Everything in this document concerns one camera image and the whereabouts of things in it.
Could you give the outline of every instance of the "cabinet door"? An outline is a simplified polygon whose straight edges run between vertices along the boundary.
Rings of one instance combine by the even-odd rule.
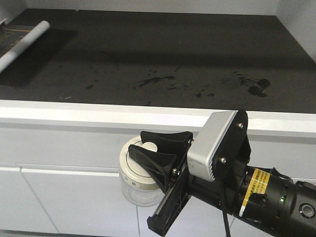
[[[249,135],[249,165],[271,168],[291,178],[316,179],[316,139]]]
[[[121,193],[118,173],[23,168],[59,233],[138,236],[136,207]]]
[[[112,168],[119,167],[124,144],[140,132],[80,126],[0,127],[0,162]]]
[[[57,233],[20,168],[0,167],[0,229]]]
[[[153,215],[156,208],[157,206],[138,207],[141,237],[158,236],[147,227],[147,218]],[[230,223],[232,219],[232,216],[228,216]],[[195,197],[191,197],[171,226],[166,237],[224,237],[225,234],[222,212]]]

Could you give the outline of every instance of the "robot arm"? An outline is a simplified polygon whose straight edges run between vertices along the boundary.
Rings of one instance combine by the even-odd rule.
[[[245,111],[213,113],[195,141],[190,132],[142,132],[157,152],[130,145],[130,157],[165,196],[148,227],[165,236],[191,196],[275,237],[316,237],[316,186],[293,181],[275,168],[248,166],[250,145]]]

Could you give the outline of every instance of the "white jar lid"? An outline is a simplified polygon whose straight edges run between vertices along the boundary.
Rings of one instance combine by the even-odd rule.
[[[129,145],[136,145],[156,152],[157,146],[152,142],[142,143],[140,136],[129,140],[121,150],[119,156],[119,171],[122,179],[129,186],[139,190],[156,190],[159,186],[151,175],[137,162],[129,157]]]

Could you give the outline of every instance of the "green led light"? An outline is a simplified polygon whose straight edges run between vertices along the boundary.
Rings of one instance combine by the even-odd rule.
[[[286,196],[283,196],[283,197],[281,197],[281,202],[283,203],[283,204],[285,204],[285,200],[286,200]]]

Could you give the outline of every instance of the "black tabletop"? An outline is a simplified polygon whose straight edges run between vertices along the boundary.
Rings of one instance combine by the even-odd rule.
[[[51,28],[0,99],[316,113],[316,64],[274,16],[27,9]]]

